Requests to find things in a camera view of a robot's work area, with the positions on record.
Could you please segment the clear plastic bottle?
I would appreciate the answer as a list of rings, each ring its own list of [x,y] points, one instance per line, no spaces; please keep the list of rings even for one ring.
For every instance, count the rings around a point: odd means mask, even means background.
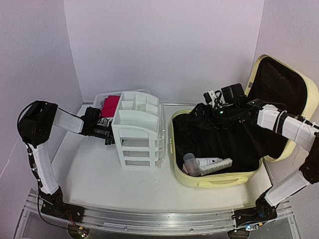
[[[190,176],[197,177],[201,174],[199,165],[193,153],[185,154],[183,160]]]

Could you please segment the white toothpaste box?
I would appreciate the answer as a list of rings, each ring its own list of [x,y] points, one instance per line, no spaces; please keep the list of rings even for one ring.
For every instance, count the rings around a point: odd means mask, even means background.
[[[217,171],[220,171],[225,168],[229,168],[232,166],[232,159],[226,158],[220,162],[210,164],[208,166],[200,167],[201,176],[205,176]]]

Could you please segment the white lotion tube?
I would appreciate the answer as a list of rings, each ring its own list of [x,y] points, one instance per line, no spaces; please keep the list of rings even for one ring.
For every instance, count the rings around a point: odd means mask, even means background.
[[[208,166],[213,163],[217,163],[222,161],[223,159],[217,157],[210,157],[210,158],[196,158],[197,164],[199,167]]]

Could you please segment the pale yellow hard-shell suitcase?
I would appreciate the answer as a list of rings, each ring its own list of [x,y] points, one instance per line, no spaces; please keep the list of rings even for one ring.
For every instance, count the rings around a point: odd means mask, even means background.
[[[314,81],[285,63],[261,55],[253,68],[245,95],[283,103],[294,115],[311,118],[319,104],[319,90]],[[201,128],[189,120],[192,110],[176,112],[171,118],[171,149],[177,179],[188,187],[222,188],[248,181],[260,169],[263,158],[280,161],[291,155],[295,143],[270,131],[243,122],[215,129]],[[232,159],[232,166],[199,177],[183,172],[183,156]]]

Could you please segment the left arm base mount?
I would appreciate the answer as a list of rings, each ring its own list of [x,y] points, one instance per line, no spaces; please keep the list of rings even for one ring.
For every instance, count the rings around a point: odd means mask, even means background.
[[[65,203],[61,187],[58,187],[53,194],[46,194],[40,190],[39,195],[43,202],[40,209],[42,214],[74,223],[82,222],[85,212],[84,207]]]

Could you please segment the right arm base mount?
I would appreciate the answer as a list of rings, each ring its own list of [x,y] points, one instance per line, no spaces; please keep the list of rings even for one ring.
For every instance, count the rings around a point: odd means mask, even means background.
[[[232,215],[236,228],[265,223],[277,218],[277,206],[271,206],[265,199],[264,192],[255,202],[254,207],[237,209]]]

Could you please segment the white perforated plastic basket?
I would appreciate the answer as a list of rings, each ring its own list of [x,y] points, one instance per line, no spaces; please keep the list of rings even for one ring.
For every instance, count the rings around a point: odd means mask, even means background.
[[[118,106],[121,94],[127,91],[143,92],[147,94],[151,93],[147,89],[121,90],[115,92],[99,93],[94,98],[92,106],[101,110],[103,118],[112,118],[115,115],[115,111]]]

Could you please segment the white plastic drawer organizer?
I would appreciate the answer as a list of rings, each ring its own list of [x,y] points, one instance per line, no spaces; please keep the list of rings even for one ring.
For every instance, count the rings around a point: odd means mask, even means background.
[[[122,168],[160,169],[164,127],[157,97],[122,92],[111,126]]]

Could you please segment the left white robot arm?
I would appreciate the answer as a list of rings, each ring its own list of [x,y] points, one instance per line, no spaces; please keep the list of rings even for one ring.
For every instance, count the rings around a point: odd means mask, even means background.
[[[111,123],[103,125],[103,120],[98,108],[88,107],[85,114],[79,117],[46,101],[34,101],[22,110],[17,120],[17,130],[26,145],[29,164],[42,194],[55,196],[61,192],[48,153],[52,128],[100,138],[106,145],[112,145],[115,140]]]

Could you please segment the red shirt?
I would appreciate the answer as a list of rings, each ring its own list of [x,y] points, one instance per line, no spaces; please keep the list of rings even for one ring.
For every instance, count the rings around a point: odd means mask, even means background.
[[[108,96],[101,109],[103,118],[112,118],[115,114],[120,96]]]

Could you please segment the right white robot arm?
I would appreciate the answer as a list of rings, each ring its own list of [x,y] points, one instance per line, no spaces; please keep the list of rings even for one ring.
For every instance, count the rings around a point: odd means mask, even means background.
[[[204,93],[206,103],[198,104],[190,120],[201,128],[227,128],[236,122],[270,131],[294,142],[308,152],[302,165],[280,183],[266,190],[251,209],[257,221],[270,217],[287,197],[319,181],[319,125],[302,115],[291,114],[283,103],[248,99],[240,84]]]

